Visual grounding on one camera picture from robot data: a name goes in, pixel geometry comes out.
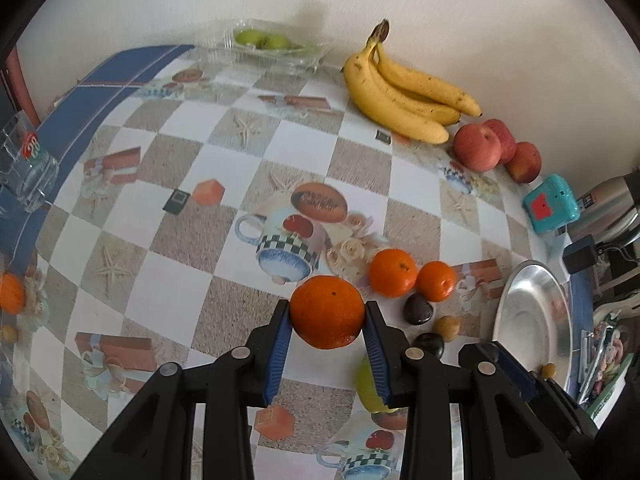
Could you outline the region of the dark plum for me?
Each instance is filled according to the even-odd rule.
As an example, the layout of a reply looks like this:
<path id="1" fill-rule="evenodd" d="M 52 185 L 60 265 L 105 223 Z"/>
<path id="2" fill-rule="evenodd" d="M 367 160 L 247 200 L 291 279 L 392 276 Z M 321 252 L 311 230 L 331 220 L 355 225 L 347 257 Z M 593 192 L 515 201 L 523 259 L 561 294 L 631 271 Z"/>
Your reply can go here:
<path id="1" fill-rule="evenodd" d="M 423 352 L 434 356 L 436 359 L 441 359 L 445 350 L 445 341 L 438 333 L 422 333 L 412 342 L 413 347 L 421 349 Z"/>
<path id="2" fill-rule="evenodd" d="M 426 324 L 431 321 L 433 315 L 433 306 L 417 292 L 410 295 L 402 307 L 402 317 L 410 325 Z"/>

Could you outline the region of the green pear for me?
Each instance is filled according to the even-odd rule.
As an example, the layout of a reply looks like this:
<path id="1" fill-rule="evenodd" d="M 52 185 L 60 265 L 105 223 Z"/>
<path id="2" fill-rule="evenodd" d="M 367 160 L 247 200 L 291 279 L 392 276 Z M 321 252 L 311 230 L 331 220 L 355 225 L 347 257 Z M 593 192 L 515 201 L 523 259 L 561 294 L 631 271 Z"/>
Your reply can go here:
<path id="1" fill-rule="evenodd" d="M 378 395 L 373 379 L 369 359 L 365 356 L 360 362 L 355 376 L 356 391 L 363 407 L 370 413 L 393 413 L 398 408 L 389 408 Z"/>

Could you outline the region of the brown kiwi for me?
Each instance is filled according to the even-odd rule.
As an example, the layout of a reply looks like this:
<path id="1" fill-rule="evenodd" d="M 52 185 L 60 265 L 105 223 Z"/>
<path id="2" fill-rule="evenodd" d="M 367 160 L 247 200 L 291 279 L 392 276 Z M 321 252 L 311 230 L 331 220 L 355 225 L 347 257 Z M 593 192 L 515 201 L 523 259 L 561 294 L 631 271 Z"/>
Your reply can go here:
<path id="1" fill-rule="evenodd" d="M 457 316 L 444 315 L 433 326 L 433 332 L 442 337 L 445 342 L 454 341 L 459 336 L 461 320 Z"/>

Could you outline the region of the orange tangerine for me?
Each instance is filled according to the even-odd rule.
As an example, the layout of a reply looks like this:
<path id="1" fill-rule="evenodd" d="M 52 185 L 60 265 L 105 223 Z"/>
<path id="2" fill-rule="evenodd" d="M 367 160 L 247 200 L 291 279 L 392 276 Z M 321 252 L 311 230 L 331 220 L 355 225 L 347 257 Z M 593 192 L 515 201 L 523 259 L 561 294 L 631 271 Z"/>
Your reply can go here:
<path id="1" fill-rule="evenodd" d="M 387 248 L 374 256 L 368 275 L 374 292 L 387 298 L 398 298 L 413 289 L 418 273 L 418 267 L 408 252 Z"/>
<path id="2" fill-rule="evenodd" d="M 317 275 L 299 285 L 290 298 L 296 334 L 319 350 L 343 348 L 355 341 L 364 320 L 360 292 L 337 276 Z"/>
<path id="3" fill-rule="evenodd" d="M 430 261 L 420 269 L 414 288 L 429 302 L 442 302 L 454 291 L 457 272 L 447 263 Z"/>

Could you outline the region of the large steel plate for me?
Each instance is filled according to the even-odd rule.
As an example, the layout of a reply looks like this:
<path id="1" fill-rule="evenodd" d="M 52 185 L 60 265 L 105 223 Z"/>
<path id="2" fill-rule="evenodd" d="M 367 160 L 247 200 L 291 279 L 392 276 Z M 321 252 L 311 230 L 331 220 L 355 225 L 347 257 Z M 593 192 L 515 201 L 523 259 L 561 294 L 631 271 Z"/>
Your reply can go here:
<path id="1" fill-rule="evenodd" d="M 570 308 L 560 283 L 543 263 L 526 260 L 513 270 L 498 303 L 492 339 L 530 372 L 554 365 L 554 380 L 570 388 Z"/>

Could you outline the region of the smartphone on stand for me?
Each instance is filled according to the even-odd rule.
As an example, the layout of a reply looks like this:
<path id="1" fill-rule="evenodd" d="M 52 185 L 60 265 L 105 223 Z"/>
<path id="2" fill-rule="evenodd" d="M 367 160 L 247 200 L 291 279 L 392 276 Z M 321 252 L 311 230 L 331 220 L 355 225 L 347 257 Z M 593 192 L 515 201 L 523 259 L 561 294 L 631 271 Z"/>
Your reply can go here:
<path id="1" fill-rule="evenodd" d="M 615 326 L 611 323 L 601 323 L 598 329 L 599 336 L 596 343 L 589 347 L 590 359 L 586 365 L 584 380 L 580 386 L 578 403 L 585 404 L 593 392 L 593 388 L 598 382 L 598 377 L 604 373 L 602 364 L 605 362 L 606 350 L 611 345 Z"/>

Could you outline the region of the black power adapter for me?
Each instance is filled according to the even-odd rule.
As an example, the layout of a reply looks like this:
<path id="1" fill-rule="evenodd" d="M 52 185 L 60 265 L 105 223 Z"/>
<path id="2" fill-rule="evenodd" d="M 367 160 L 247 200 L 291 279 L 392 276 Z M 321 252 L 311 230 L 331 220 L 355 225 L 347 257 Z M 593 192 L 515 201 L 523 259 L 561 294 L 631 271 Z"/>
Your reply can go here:
<path id="1" fill-rule="evenodd" d="M 596 244 L 591 235 L 585 236 L 565 247 L 562 261 L 568 274 L 582 272 L 597 262 Z"/>

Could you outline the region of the patterned plastic tablecloth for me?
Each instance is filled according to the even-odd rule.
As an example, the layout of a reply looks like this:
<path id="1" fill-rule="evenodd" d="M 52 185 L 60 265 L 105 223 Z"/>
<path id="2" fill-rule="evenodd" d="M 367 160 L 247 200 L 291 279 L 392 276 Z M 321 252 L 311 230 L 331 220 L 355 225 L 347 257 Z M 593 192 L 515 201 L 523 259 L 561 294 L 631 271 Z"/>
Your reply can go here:
<path id="1" fill-rule="evenodd" d="M 319 232 L 317 272 L 358 287 L 381 248 L 457 266 L 438 314 L 461 342 L 492 331 L 498 278 L 548 248 L 526 188 L 473 174 L 442 148 L 394 136 L 349 102 L 341 72 L 287 75 L 189 47 L 114 55 L 43 121 L 60 162 L 51 205 L 1 223 L 1 255 L 27 278 L 26 312 L 4 316 L 1 419 L 39 479 L 70 478 L 130 400 L 126 361 L 93 361 L 81 333 L 142 338 L 157 363 L 198 366 L 242 344 L 291 295 L 293 247 Z"/>

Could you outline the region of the teal house-shaped box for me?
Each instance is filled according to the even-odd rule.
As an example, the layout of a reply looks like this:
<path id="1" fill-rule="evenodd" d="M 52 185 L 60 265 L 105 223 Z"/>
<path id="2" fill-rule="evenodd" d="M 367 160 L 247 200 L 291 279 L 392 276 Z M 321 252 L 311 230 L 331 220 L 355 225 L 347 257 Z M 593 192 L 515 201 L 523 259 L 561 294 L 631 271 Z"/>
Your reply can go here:
<path id="1" fill-rule="evenodd" d="M 574 193 L 558 174 L 545 178 L 523 200 L 530 223 L 538 234 L 555 231 L 577 221 L 580 210 Z"/>

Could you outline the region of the steel thermos jug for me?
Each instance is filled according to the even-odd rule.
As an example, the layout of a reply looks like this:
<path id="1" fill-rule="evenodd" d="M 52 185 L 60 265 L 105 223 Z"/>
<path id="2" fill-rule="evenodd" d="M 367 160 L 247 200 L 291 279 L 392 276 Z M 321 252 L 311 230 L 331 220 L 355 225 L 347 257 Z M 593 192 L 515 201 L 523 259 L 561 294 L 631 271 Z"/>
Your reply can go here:
<path id="1" fill-rule="evenodd" d="M 596 244 L 620 242 L 639 225 L 639 173 L 601 182 L 577 200 L 579 219 L 568 226 L 573 242 L 591 236 Z"/>

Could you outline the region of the red right apple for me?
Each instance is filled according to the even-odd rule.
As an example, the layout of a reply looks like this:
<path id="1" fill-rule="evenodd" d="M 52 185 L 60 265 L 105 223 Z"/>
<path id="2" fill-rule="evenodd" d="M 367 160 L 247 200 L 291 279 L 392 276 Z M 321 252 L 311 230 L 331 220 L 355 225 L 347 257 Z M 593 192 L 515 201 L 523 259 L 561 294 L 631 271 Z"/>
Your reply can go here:
<path id="1" fill-rule="evenodd" d="M 532 183 L 541 172 L 541 156 L 533 143 L 518 142 L 513 157 L 504 166 L 514 182 Z"/>

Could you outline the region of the pale red apple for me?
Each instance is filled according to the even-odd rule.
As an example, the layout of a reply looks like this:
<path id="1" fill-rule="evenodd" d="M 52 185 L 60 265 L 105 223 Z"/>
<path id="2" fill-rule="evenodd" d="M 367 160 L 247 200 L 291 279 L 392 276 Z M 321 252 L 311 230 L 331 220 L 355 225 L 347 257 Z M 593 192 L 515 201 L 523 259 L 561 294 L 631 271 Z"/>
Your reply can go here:
<path id="1" fill-rule="evenodd" d="M 452 147 L 458 161 L 475 172 L 494 169 L 502 152 L 498 136 L 482 124 L 462 126 L 454 136 Z"/>

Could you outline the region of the yellow banana bunch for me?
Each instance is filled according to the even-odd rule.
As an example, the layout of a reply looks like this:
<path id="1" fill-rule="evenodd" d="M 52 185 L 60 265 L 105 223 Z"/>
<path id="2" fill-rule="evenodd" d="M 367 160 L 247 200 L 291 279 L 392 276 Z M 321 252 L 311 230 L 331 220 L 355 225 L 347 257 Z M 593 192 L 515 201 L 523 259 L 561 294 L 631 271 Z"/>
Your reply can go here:
<path id="1" fill-rule="evenodd" d="M 375 25 L 366 45 L 345 62 L 342 74 L 352 104 L 378 125 L 410 140 L 444 144 L 447 128 L 463 115 L 480 117 L 468 92 L 434 75 L 393 61 L 384 49 L 390 21 Z"/>

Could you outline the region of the small orange on floor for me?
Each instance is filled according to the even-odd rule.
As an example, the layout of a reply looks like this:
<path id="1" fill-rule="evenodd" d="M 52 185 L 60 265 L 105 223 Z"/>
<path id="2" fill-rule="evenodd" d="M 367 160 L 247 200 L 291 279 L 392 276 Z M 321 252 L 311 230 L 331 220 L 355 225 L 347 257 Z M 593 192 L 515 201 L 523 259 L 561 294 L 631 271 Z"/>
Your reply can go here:
<path id="1" fill-rule="evenodd" d="M 17 315 L 25 307 L 25 289 L 22 280 L 12 274 L 5 273 L 0 281 L 0 307 L 10 315 Z"/>

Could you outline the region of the clear glass mug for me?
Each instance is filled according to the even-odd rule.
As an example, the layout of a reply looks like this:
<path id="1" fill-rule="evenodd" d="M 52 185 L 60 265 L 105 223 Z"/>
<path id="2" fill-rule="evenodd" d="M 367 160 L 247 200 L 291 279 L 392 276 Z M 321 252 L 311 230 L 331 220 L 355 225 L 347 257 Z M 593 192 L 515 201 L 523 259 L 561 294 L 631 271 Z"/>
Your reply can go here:
<path id="1" fill-rule="evenodd" d="M 17 207 L 32 214 L 54 188 L 60 164 L 40 142 L 35 126 L 20 110 L 1 128 L 1 188 Z"/>

